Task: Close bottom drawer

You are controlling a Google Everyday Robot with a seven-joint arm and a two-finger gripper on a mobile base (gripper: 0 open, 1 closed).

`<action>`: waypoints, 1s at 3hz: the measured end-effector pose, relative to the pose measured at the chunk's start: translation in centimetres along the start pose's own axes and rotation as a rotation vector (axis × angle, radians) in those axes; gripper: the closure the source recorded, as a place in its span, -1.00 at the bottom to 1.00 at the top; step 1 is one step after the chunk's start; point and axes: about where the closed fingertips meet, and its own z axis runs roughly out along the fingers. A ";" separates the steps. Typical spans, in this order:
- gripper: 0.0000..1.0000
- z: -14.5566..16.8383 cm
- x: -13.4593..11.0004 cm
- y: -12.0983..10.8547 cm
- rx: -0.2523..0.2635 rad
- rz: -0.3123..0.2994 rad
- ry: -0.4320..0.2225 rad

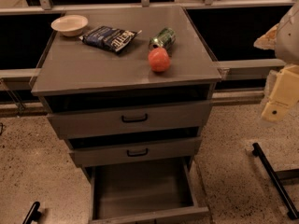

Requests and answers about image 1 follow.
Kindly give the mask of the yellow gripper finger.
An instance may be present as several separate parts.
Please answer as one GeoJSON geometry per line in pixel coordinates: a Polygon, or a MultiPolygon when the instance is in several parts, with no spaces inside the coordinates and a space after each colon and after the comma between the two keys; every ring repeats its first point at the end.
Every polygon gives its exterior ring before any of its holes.
{"type": "Polygon", "coordinates": [[[274,25],[271,29],[269,29],[264,35],[260,36],[253,43],[253,46],[257,49],[275,49],[276,40],[277,40],[277,29],[278,25],[274,25]]]}

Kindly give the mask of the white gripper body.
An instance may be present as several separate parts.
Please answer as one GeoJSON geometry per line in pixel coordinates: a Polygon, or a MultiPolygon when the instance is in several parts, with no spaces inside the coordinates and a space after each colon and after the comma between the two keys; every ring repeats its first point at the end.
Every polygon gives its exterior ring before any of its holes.
{"type": "Polygon", "coordinates": [[[261,118],[278,122],[299,102],[299,66],[287,65],[279,72],[271,71],[264,91],[261,118]]]}

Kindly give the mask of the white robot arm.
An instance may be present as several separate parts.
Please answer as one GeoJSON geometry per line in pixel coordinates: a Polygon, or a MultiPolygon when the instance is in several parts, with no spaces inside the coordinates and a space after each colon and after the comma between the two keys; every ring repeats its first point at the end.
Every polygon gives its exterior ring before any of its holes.
{"type": "Polygon", "coordinates": [[[261,114],[263,120],[281,121],[299,102],[299,2],[253,46],[272,49],[276,57],[286,63],[279,72],[268,76],[270,91],[261,114]]]}

